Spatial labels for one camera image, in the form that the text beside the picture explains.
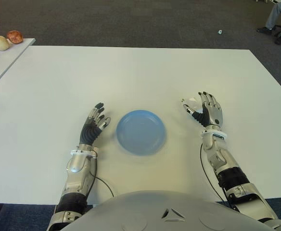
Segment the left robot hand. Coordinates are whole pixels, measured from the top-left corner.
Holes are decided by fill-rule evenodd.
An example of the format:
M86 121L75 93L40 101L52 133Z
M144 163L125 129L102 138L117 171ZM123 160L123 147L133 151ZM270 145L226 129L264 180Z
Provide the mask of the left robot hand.
M79 144L92 146L102 131L110 124L111 118L102 115L104 103L98 103L86 118L80 133Z

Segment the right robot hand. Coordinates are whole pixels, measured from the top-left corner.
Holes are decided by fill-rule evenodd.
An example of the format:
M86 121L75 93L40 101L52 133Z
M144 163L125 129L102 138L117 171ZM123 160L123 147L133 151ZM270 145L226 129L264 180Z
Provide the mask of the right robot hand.
M223 124L223 114L220 104L216 101L215 97L205 91L198 92L202 101L202 112L197 112L192 109L184 99L181 99L184 110L190 114L197 122L203 127L218 126Z

